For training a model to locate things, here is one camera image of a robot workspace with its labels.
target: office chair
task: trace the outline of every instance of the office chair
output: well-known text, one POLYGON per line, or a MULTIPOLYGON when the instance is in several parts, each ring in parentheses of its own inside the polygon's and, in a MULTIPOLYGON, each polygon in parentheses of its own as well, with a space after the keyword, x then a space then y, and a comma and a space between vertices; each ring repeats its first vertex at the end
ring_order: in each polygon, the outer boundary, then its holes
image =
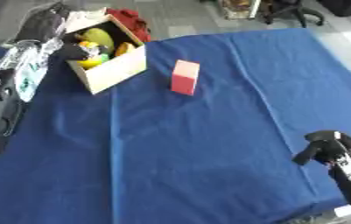
POLYGON ((273 18, 278 18, 288 12, 293 14, 304 28, 307 27, 305 14, 317 17, 319 19, 317 25, 323 25, 325 22, 325 17, 321 13, 304 7, 302 0, 277 0, 274 2, 274 4, 278 4, 281 7, 276 11, 272 9, 273 7, 270 7, 270 14, 265 16, 265 23, 267 25, 271 25, 273 18))

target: gray floor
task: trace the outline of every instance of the gray floor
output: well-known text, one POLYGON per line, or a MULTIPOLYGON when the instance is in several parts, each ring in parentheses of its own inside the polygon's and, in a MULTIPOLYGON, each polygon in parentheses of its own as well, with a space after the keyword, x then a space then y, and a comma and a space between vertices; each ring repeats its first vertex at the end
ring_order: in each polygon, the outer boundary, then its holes
MULTIPOLYGON (((36 5, 49 0, 0 0, 0 43, 11 37, 19 27, 24 14, 36 5)), ((84 9, 103 6, 138 10, 152 29, 155 39, 168 39, 184 35, 217 32, 298 27, 291 19, 279 19, 272 25, 258 20, 228 21, 221 17, 215 2, 200 3, 198 0, 69 0, 84 9)), ((327 23, 309 29, 351 70, 351 17, 335 17, 315 0, 305 0, 306 6, 326 15, 327 23)))

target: table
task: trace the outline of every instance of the table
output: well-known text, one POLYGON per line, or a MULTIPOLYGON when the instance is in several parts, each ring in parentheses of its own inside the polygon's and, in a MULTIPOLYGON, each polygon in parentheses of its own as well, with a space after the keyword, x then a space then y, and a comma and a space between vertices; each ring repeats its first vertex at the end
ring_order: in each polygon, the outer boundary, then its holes
POLYGON ((96 96, 53 62, 0 156, 0 223, 273 223, 345 204, 305 133, 351 135, 351 73, 307 30, 147 44, 149 69, 96 96), (201 64, 193 97, 168 89, 201 64))

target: pink cube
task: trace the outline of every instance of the pink cube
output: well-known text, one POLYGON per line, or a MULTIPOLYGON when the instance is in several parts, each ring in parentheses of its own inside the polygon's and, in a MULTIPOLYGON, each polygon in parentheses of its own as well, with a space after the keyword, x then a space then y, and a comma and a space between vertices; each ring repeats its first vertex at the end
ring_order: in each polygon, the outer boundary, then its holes
POLYGON ((179 59, 172 72, 171 90, 184 95, 193 95, 200 64, 179 59))

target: cardboard box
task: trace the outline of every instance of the cardboard box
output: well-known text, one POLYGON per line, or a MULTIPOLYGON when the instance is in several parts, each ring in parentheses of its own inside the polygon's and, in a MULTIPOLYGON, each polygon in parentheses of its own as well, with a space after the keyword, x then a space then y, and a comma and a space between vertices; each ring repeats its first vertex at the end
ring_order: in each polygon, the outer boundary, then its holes
POLYGON ((115 49, 123 42, 129 42, 137 49, 114 58, 114 55, 111 55, 111 60, 88 70, 84 70, 76 61, 69 60, 67 62, 93 95, 146 70, 144 43, 111 15, 103 17, 102 21, 96 19, 94 25, 69 32, 63 40, 65 42, 79 42, 74 38, 74 34, 82 34, 94 27, 103 29, 112 37, 115 49))

